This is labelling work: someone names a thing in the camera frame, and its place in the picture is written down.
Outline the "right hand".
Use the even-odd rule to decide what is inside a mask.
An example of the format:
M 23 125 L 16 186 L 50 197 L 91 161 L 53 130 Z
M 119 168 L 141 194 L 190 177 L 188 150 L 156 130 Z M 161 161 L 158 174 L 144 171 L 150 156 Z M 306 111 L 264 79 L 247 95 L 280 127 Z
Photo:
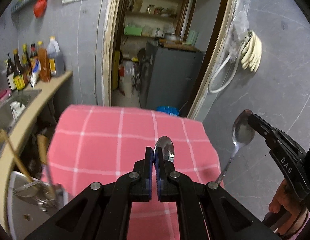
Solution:
M 278 213 L 283 206 L 289 213 L 290 218 L 277 229 L 281 236 L 292 236 L 301 229 L 308 217 L 307 208 L 298 202 L 292 193 L 288 192 L 288 182 L 283 179 L 272 201 L 269 204 L 269 212 Z

